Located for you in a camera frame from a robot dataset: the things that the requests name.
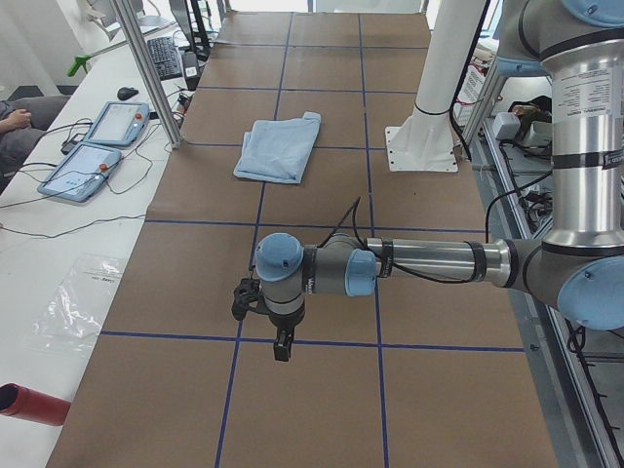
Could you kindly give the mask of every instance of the white desk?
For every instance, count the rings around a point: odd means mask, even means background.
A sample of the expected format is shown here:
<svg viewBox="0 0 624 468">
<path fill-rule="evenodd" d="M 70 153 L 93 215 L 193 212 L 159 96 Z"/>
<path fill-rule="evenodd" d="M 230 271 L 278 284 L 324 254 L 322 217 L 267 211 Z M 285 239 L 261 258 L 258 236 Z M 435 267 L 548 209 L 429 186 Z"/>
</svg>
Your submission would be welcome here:
<svg viewBox="0 0 624 468">
<path fill-rule="evenodd" d="M 165 93 L 169 94 L 177 89 L 176 85 L 183 87 L 184 82 L 180 78 L 163 85 Z M 122 86 L 134 86 L 139 90 L 132 100 L 149 102 L 127 46 L 97 58 L 53 128 L 84 117 L 95 119 L 105 102 L 117 100 L 117 90 Z M 172 96 L 171 102 L 175 99 L 176 95 Z M 58 163 L 63 157 L 60 144 L 66 136 L 67 131 L 45 136 L 27 162 Z M 167 142 L 164 131 L 159 129 L 141 148 L 141 153 L 151 159 L 154 166 L 147 179 L 126 194 L 114 195 L 104 186 L 84 206 L 48 199 L 0 209 L 0 222 L 19 231 L 56 234 L 100 218 L 142 215 L 165 169 L 169 157 L 165 148 Z M 147 166 L 146 161 L 133 155 L 122 162 L 110 183 L 116 190 L 122 190 L 139 180 Z M 42 178 L 46 173 L 33 174 Z M 38 182 L 27 175 L 16 175 L 0 197 L 0 206 L 41 197 L 36 192 L 37 185 Z M 54 240 L 33 239 L 0 230 L 0 385 L 15 382 L 69 401 L 73 399 L 87 359 L 34 351 L 26 339 L 32 336 L 34 321 L 44 312 L 78 255 L 128 258 L 142 223 L 142 219 L 113 221 Z M 0 416 L 0 466 L 44 467 L 59 433 L 60 428 Z"/>
</svg>

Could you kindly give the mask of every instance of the clear plastic wrapper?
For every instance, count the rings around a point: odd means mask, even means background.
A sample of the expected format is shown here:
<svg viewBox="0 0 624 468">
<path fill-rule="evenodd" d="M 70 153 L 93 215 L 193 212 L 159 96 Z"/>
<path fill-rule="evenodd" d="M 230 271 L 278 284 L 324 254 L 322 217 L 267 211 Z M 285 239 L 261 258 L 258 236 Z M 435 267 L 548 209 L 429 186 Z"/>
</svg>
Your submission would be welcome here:
<svg viewBox="0 0 624 468">
<path fill-rule="evenodd" d="M 30 347 L 88 357 L 121 281 L 126 259 L 81 254 L 34 323 Z"/>
</svg>

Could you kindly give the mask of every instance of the black keyboard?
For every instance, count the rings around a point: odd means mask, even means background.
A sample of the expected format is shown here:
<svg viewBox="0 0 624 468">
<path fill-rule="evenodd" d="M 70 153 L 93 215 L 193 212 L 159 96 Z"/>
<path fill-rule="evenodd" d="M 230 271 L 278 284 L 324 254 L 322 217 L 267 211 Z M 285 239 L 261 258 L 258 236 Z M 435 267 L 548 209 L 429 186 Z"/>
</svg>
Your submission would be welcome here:
<svg viewBox="0 0 624 468">
<path fill-rule="evenodd" d="M 149 39 L 147 49 L 161 81 L 182 76 L 179 52 L 172 37 Z"/>
</svg>

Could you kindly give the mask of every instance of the red cylinder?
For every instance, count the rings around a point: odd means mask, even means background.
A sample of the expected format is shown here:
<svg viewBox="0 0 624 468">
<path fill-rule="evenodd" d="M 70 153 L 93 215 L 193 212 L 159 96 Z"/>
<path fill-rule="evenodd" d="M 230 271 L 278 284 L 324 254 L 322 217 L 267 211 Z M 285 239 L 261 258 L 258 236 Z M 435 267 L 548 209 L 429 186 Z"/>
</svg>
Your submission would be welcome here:
<svg viewBox="0 0 624 468">
<path fill-rule="evenodd" d="M 65 422 L 70 403 L 30 388 L 7 383 L 0 387 L 0 414 L 61 426 Z"/>
</svg>

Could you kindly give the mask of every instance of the person's hand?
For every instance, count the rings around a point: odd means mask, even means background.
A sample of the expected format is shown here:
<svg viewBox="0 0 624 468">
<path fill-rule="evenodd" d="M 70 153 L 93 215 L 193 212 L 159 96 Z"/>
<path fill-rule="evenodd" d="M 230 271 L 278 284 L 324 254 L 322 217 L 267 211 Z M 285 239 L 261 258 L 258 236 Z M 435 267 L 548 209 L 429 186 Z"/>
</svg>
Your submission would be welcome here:
<svg viewBox="0 0 624 468">
<path fill-rule="evenodd" d="M 7 117 L 7 123 L 13 130 L 27 129 L 30 127 L 30 112 L 26 109 L 14 110 Z"/>
</svg>

